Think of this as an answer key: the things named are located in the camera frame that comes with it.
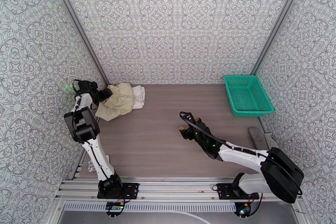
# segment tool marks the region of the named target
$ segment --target wooden floor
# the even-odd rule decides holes
[[[180,111],[200,117],[213,135],[253,148],[247,128],[259,127],[255,117],[233,117],[223,85],[147,85],[143,109],[106,122],[100,139],[110,162],[127,177],[235,177],[255,171],[235,163],[210,159],[195,141],[184,140]],[[89,173],[86,156],[81,177]]]

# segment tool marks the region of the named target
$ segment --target crumpled fabric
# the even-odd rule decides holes
[[[133,90],[133,95],[135,97],[133,109],[134,110],[142,109],[144,107],[144,97],[145,97],[144,87],[136,86],[136,87],[133,87],[132,90]]]
[[[96,116],[106,121],[130,113],[133,109],[135,97],[129,83],[120,83],[116,86],[109,85],[113,93],[107,100],[99,103]]]

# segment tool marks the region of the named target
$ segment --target aluminum frame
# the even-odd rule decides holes
[[[272,28],[272,30],[271,30],[271,33],[267,37],[265,45],[264,45],[264,47],[262,48],[262,50],[259,54],[257,62],[255,63],[255,65],[252,68],[251,75],[255,75],[257,73],[258,68],[260,67],[262,61],[264,60],[266,53],[268,52],[268,49],[271,47],[271,45],[275,41],[275,38],[276,38],[278,32],[280,31],[281,27],[283,26],[283,24],[286,20],[286,17],[288,16],[288,13],[290,12],[294,3],[295,3],[295,0],[286,0],[285,1],[285,4],[282,7],[282,10],[281,10],[273,28]]]
[[[83,42],[85,48],[87,49],[87,52],[89,53],[89,55],[91,56],[93,62],[95,63],[100,75],[102,76],[102,79],[104,80],[106,86],[110,85],[110,82],[108,80],[108,77],[106,75],[106,73],[104,72],[102,65],[99,62],[99,59],[92,47],[92,44],[87,36],[87,34],[85,33],[85,30],[81,24],[81,22],[79,21],[79,18],[75,12],[74,7],[71,4],[70,0],[60,0],[61,3],[63,4],[63,7],[65,8],[66,12],[68,13],[68,15],[70,16],[70,19],[73,22],[73,25],[75,27],[75,29],[78,32],[79,37],[81,38],[81,41]]]
[[[123,182],[139,183],[138,197],[132,202],[223,202],[212,190],[217,183],[232,183],[233,178],[128,178]],[[62,182],[56,200],[111,201],[97,199],[96,178],[75,178]],[[225,202],[245,202],[246,200],[225,200]],[[272,193],[264,193],[263,201],[281,201]]]

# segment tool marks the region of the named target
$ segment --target green basket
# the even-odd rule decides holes
[[[274,112],[263,86],[253,75],[224,76],[226,93],[235,117],[259,117]]]

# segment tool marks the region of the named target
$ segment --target white tube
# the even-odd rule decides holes
[[[184,215],[187,215],[187,216],[190,216],[190,217],[193,217],[195,219],[198,219],[206,224],[211,224],[210,222],[208,222],[207,220],[197,216],[197,215],[194,215],[194,214],[191,214],[191,213],[186,213],[186,212],[183,212],[183,211],[170,211],[170,213],[179,213],[179,214],[184,214]]]

